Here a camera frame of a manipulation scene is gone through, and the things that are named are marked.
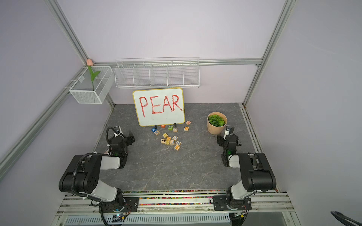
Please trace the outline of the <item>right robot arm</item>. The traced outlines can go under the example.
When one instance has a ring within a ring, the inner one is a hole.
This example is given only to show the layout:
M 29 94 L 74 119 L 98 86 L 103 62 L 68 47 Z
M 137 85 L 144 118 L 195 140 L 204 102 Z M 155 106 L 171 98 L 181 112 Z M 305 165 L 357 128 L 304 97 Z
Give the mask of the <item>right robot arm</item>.
M 223 148 L 221 154 L 225 167 L 238 168 L 241 180 L 230 186 L 225 195 L 224 206 L 230 210 L 250 210 L 250 196 L 258 191 L 276 189 L 277 182 L 264 153 L 237 153 L 240 147 L 238 136 L 218 136 L 217 144 Z

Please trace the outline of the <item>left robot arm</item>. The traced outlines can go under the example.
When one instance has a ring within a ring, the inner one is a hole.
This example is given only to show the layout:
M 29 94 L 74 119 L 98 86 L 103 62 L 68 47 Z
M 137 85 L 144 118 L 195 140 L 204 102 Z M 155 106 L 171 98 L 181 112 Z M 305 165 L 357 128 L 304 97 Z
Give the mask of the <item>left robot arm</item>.
M 75 155 L 62 175 L 58 188 L 63 193 L 95 201 L 102 211 L 110 208 L 113 212 L 122 212 L 131 205 L 124 199 L 120 188 L 110 186 L 100 179 L 100 172 L 124 168 L 128 147 L 135 142 L 135 137 L 131 132 L 125 136 L 113 127 L 106 129 L 105 136 L 108 153 Z

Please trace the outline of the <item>whiteboard with red PEAR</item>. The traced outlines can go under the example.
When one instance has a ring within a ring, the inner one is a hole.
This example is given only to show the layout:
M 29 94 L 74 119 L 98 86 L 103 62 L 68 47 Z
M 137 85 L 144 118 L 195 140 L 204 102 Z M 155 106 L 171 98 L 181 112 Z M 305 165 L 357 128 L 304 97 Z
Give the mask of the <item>whiteboard with red PEAR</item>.
M 141 127 L 185 122 L 182 88 L 136 90 L 133 101 Z

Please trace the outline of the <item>tan pot with green plant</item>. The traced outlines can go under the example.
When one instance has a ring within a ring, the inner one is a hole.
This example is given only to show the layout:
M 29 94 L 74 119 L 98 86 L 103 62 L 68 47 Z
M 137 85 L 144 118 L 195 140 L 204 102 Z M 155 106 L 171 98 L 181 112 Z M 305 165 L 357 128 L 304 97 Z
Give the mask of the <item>tan pot with green plant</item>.
M 210 113 L 207 117 L 207 129 L 212 135 L 220 134 L 226 127 L 227 117 L 220 112 Z

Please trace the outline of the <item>pink artificial tulip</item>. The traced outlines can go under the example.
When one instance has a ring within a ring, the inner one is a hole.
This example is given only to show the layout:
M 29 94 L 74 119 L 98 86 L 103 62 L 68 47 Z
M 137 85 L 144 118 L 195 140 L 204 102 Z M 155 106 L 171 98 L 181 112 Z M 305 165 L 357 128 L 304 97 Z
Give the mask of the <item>pink artificial tulip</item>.
M 96 77 L 100 74 L 100 71 L 94 71 L 93 70 L 93 66 L 94 66 L 94 63 L 91 59 L 87 59 L 86 60 L 86 63 L 87 63 L 87 67 L 88 67 L 88 70 L 89 70 L 89 73 L 90 73 L 90 78 L 91 78 L 91 83 L 92 83 L 92 89 L 93 91 L 95 90 L 94 88 L 94 80 L 96 79 Z

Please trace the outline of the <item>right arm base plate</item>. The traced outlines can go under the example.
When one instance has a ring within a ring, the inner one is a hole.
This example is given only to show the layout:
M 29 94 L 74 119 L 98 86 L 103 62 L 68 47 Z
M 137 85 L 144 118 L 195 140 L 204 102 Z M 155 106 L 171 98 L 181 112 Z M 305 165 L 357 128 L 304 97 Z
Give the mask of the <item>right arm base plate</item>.
M 214 195 L 211 198 L 211 203 L 214 206 L 215 211 L 250 211 L 251 200 L 242 199 L 235 200 L 233 198 L 227 197 L 226 195 Z

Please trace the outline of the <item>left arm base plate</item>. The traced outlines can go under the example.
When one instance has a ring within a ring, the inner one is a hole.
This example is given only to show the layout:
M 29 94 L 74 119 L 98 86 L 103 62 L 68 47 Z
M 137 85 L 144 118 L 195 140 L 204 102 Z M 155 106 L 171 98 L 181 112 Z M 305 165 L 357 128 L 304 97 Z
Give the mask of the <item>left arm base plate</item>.
M 136 212 L 139 206 L 140 198 L 137 196 L 124 197 L 118 202 L 102 202 L 100 208 L 103 213 Z

